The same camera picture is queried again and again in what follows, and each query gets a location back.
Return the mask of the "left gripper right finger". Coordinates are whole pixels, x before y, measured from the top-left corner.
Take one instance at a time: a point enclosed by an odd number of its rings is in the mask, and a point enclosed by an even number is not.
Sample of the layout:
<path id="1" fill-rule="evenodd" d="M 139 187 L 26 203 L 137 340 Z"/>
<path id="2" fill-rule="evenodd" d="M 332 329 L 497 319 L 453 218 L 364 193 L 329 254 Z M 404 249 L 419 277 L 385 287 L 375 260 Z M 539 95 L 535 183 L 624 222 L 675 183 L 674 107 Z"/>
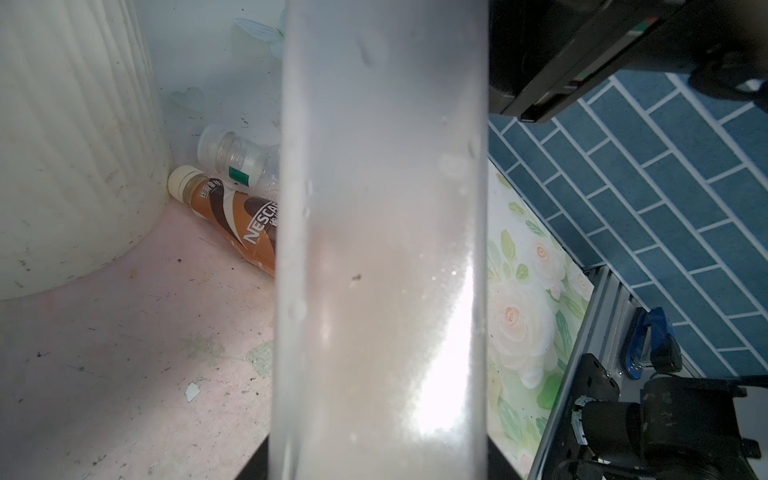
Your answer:
<path id="1" fill-rule="evenodd" d="M 487 467 L 488 480 L 521 480 L 520 475 L 492 440 L 487 441 Z"/>

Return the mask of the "frosted clear square bottle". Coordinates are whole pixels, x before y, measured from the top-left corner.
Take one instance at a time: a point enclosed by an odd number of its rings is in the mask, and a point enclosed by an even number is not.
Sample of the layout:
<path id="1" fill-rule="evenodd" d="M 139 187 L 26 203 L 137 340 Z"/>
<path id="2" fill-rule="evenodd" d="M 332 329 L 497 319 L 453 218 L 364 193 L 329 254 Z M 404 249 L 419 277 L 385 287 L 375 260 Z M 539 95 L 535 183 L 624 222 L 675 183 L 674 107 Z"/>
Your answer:
<path id="1" fill-rule="evenodd" d="M 272 479 L 482 479 L 484 1 L 290 1 Z"/>

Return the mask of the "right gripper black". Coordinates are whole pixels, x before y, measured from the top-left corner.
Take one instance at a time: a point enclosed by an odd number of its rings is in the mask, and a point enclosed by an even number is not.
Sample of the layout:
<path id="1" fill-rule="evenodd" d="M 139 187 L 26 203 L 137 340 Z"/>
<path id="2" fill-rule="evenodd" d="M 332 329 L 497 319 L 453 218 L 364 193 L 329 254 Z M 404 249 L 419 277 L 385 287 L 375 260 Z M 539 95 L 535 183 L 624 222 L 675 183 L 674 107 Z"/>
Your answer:
<path id="1" fill-rule="evenodd" d="M 764 1 L 492 1 L 489 111 L 550 120 L 621 69 L 767 107 Z"/>

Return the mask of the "white ribbed trash bin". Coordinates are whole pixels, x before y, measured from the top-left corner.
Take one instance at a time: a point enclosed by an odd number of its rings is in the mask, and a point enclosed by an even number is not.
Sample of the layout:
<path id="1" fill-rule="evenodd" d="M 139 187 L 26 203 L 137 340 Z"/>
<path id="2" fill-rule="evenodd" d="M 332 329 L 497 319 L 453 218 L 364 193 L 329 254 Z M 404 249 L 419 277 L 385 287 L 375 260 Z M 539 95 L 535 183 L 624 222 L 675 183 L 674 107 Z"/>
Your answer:
<path id="1" fill-rule="evenodd" d="M 88 275 L 133 248 L 173 159 L 131 1 L 1 5 L 1 296 Z"/>

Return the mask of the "brown coffee bottle upright-lying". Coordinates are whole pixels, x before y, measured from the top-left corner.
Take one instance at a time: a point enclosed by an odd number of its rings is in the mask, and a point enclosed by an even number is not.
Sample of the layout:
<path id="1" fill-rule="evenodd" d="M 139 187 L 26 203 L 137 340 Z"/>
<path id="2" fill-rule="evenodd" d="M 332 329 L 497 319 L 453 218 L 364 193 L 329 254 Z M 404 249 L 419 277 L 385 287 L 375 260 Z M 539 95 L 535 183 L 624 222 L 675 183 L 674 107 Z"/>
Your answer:
<path id="1" fill-rule="evenodd" d="M 270 275 L 276 273 L 275 201 L 234 190 L 190 165 L 171 172 L 167 189 L 174 199 L 213 225 L 247 262 Z"/>

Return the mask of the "blue utility knife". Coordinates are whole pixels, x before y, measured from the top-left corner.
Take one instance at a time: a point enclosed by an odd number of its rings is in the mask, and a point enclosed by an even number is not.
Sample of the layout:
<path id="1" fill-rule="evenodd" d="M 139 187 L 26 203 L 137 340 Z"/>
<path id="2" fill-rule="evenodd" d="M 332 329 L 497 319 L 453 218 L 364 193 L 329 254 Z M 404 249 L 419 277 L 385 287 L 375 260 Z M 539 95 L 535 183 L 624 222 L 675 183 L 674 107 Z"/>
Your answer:
<path id="1" fill-rule="evenodd" d="M 619 354 L 619 365 L 630 380 L 640 380 L 647 365 L 662 374 L 682 370 L 682 351 L 662 307 L 635 310 Z"/>

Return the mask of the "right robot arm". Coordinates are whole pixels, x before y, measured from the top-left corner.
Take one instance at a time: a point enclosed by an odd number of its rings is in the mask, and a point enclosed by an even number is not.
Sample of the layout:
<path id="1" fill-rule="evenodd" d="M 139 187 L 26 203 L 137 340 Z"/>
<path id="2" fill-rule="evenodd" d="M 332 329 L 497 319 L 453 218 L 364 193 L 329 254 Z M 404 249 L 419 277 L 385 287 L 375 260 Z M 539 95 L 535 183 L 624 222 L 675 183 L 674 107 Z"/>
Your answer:
<path id="1" fill-rule="evenodd" d="M 493 479 L 767 475 L 767 5 L 493 1 Z"/>

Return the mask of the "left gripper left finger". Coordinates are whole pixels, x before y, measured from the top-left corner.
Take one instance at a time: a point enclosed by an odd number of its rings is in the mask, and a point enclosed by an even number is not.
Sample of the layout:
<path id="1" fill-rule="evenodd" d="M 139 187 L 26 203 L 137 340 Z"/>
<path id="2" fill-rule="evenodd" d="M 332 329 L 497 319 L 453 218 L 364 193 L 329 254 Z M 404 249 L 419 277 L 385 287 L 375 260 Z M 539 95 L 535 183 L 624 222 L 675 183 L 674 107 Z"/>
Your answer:
<path id="1" fill-rule="evenodd" d="M 250 457 L 236 480 L 267 480 L 269 463 L 269 437 L 266 437 Z"/>

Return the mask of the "clear bottle green white label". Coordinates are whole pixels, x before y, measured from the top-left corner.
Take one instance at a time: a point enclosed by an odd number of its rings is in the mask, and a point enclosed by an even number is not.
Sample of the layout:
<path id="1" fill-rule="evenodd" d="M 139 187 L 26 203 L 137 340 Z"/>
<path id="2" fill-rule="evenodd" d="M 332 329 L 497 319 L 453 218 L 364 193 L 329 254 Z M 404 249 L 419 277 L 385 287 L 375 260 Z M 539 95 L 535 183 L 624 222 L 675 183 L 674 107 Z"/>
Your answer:
<path id="1" fill-rule="evenodd" d="M 253 196 L 273 201 L 279 197 L 279 145 L 259 145 L 234 131 L 208 125 L 198 141 L 197 159 Z"/>

